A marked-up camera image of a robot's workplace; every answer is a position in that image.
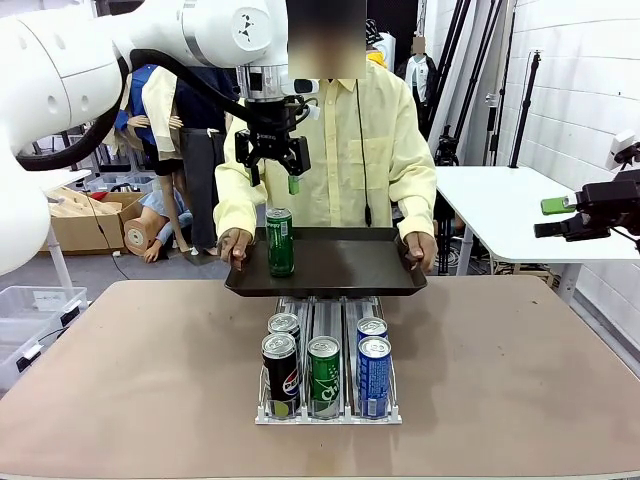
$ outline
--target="can lid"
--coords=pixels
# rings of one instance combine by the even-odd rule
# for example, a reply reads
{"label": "can lid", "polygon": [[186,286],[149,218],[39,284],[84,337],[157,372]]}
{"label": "can lid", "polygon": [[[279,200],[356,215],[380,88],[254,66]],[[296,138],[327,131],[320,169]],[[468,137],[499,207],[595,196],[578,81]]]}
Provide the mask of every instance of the can lid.
{"label": "can lid", "polygon": [[267,325],[271,333],[289,333],[300,328],[298,316],[293,313],[278,313],[269,319]]}
{"label": "can lid", "polygon": [[391,353],[391,344],[386,338],[366,337],[360,340],[358,350],[369,358],[383,358]]}
{"label": "can lid", "polygon": [[340,344],[333,337],[316,337],[309,342],[309,353],[317,358],[333,357],[340,351]]}
{"label": "can lid", "polygon": [[387,322],[377,317],[365,317],[358,322],[358,330],[366,337],[382,335],[387,332]]}
{"label": "can lid", "polygon": [[267,218],[289,218],[291,212],[288,208],[270,208],[267,210]]}
{"label": "can lid", "polygon": [[267,358],[286,358],[296,351],[296,340],[288,333],[272,333],[262,341],[262,353]]}

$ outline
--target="table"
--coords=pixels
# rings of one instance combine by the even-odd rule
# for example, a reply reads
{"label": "table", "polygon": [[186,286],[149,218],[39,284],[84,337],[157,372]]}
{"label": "table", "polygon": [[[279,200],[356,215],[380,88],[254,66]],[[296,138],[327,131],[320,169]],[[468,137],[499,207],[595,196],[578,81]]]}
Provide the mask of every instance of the table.
{"label": "table", "polygon": [[438,191],[467,225],[457,275],[466,275],[473,236],[494,259],[508,263],[562,264],[558,294],[573,297],[582,264],[599,261],[638,261],[633,242],[611,237],[584,242],[564,238],[535,238],[537,223],[559,222],[575,214],[544,216],[543,199],[573,193],[567,187],[527,167],[438,167]]}
{"label": "table", "polygon": [[640,382],[538,279],[383,299],[400,426],[254,425],[275,303],[221,281],[114,284],[0,401],[0,476],[640,472]]}
{"label": "table", "polygon": [[[36,183],[40,190],[44,193],[51,192],[60,187],[64,187],[65,185],[69,185],[70,183],[77,182],[78,180],[82,180],[83,178],[91,175],[91,170],[50,170],[47,172],[29,172],[29,177],[32,179],[34,183]],[[58,239],[56,238],[56,233],[53,231],[53,225],[49,226],[49,233],[47,234],[47,246],[49,247],[49,252],[51,253],[51,258],[53,259],[53,264],[56,267],[56,272],[58,273],[58,279],[60,280],[60,285],[65,289],[71,291],[73,288],[73,283],[71,282],[71,277],[69,276],[69,270],[67,269],[67,264],[64,262],[64,256],[62,255],[62,250],[60,249],[60,244],[58,243]]]}

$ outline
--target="green can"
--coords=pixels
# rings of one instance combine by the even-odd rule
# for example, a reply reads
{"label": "green can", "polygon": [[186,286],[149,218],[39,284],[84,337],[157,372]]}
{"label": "green can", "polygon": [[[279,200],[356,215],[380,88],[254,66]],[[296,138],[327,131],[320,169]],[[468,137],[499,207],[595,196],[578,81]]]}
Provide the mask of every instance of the green can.
{"label": "green can", "polygon": [[269,271],[272,277],[290,277],[294,270],[293,216],[286,208],[267,210]]}
{"label": "green can", "polygon": [[340,343],[333,337],[316,337],[309,342],[311,415],[336,418],[340,414]]}

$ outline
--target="soda can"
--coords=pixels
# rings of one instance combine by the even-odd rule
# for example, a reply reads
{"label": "soda can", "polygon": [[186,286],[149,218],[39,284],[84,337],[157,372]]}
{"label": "soda can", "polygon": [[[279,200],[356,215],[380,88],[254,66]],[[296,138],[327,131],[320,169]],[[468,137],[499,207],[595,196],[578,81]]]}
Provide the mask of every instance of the soda can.
{"label": "soda can", "polygon": [[358,343],[366,337],[387,338],[387,322],[377,317],[365,317],[358,321]]}
{"label": "soda can", "polygon": [[294,313],[277,313],[269,319],[267,323],[269,333],[288,333],[296,340],[296,350],[298,357],[301,355],[300,350],[300,321]]}
{"label": "soda can", "polygon": [[269,386],[271,413],[295,416],[300,406],[296,340],[288,333],[272,333],[262,341],[262,360]]}
{"label": "soda can", "polygon": [[294,270],[293,216],[286,208],[267,210],[269,272],[272,277],[290,277]]}
{"label": "soda can", "polygon": [[360,414],[378,419],[387,416],[391,381],[391,344],[381,337],[366,337],[358,344]]}
{"label": "soda can", "polygon": [[335,418],[340,414],[340,343],[333,337],[309,342],[311,415]]}

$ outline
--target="blue can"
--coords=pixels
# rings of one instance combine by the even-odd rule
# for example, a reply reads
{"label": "blue can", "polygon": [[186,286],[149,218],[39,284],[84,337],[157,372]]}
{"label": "blue can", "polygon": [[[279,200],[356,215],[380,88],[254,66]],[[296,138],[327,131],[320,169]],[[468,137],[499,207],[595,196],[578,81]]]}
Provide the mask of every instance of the blue can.
{"label": "blue can", "polygon": [[365,317],[358,321],[358,344],[367,337],[387,338],[387,322],[378,317]]}
{"label": "blue can", "polygon": [[391,344],[382,337],[366,337],[358,344],[360,415],[378,419],[387,416],[391,383]]}

